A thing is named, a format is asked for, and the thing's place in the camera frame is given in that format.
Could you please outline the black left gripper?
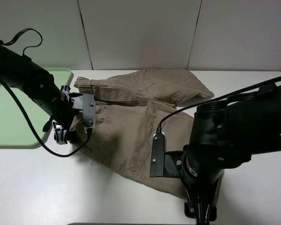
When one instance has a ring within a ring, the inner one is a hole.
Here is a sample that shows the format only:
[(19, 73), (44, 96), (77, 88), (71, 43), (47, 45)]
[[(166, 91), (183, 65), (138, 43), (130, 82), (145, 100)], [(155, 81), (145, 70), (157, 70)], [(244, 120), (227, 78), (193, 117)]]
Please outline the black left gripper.
[(67, 143), (75, 138), (75, 132), (70, 131), (70, 127), (75, 115), (82, 110), (82, 94), (71, 92), (68, 85), (58, 89), (55, 84), (48, 84), (43, 90), (43, 106), (50, 115), (43, 131), (47, 132), (53, 127), (56, 143)]

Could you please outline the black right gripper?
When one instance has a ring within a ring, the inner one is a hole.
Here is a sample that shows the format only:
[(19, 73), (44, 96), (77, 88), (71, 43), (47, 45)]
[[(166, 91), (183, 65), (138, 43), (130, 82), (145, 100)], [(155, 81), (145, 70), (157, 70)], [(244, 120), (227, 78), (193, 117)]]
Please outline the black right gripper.
[(215, 173), (211, 180), (201, 180), (190, 173), (186, 163), (178, 165), (177, 169), (185, 187), (185, 216), (195, 219), (197, 225), (209, 225), (214, 222), (217, 219), (217, 201), (224, 170)]

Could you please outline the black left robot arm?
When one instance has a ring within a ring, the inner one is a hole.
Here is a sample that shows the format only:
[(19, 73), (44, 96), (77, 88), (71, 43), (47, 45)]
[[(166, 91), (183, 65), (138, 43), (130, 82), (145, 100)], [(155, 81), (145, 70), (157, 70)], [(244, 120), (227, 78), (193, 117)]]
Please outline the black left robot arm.
[(56, 86), (54, 77), (47, 70), (3, 46), (0, 40), (0, 83), (17, 88), (25, 93), (49, 116), (43, 126), (47, 132), (51, 126), (58, 126), (54, 139), (58, 144), (75, 140), (77, 134), (70, 129), (78, 110), (73, 108), (70, 87)]

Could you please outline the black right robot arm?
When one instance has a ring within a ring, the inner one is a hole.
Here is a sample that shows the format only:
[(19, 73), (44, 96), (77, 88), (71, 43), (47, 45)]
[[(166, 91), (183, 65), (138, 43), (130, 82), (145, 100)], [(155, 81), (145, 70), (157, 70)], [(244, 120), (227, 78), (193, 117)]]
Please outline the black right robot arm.
[(249, 162), (253, 155), (281, 151), (281, 85), (197, 107), (181, 172), (188, 209), (196, 224), (214, 218), (213, 199), (225, 169)]

